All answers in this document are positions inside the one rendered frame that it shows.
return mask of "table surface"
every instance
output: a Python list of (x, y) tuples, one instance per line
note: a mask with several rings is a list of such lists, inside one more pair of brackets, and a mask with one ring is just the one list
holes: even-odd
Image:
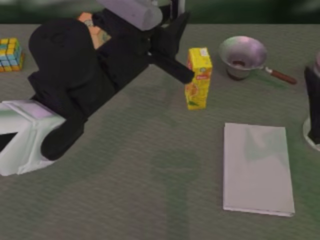
[[(26, 52), (22, 72), (0, 73), (0, 101), (27, 99), (37, 70), (28, 50), (36, 25), (0, 25)], [(263, 72), (235, 82), (217, 58), (226, 38), (245, 35), (268, 49)], [(314, 25), (189, 25), (187, 49), (208, 47), (213, 75), (207, 109), (188, 111), (184, 87), (155, 66), (103, 106), (57, 163), (0, 178), (1, 240), (315, 240), (320, 234), (320, 154), (308, 146), (304, 66), (315, 58)], [(292, 218), (222, 209), (226, 122), (286, 127), (296, 214)]]

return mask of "colorful cube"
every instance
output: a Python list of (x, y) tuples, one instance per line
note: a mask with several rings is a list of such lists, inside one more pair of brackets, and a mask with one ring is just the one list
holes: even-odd
[(78, 20), (83, 22), (89, 28), (93, 46), (95, 49), (98, 49), (102, 44), (111, 39), (111, 36), (103, 31), (100, 27), (94, 26), (91, 13), (83, 12), (78, 17)]
[(0, 39), (0, 73), (20, 71), (24, 58), (18, 39), (15, 37)]

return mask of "wooden handle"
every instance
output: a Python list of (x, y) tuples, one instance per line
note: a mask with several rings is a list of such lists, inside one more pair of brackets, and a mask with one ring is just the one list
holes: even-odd
[(277, 79), (280, 79), (282, 81), (285, 81), (289, 84), (297, 84), (297, 80), (295, 80), (293, 77), (291, 76), (288, 76), (288, 75), (285, 75), (279, 71), (276, 71), (276, 70), (272, 70), (272, 72), (270, 73), (271, 76), (277, 78)]

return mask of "juice box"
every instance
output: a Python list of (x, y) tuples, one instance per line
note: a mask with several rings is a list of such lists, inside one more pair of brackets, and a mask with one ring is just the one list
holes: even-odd
[(189, 110), (205, 109), (213, 65), (206, 47), (191, 48), (188, 52), (187, 66), (194, 78), (184, 89)]

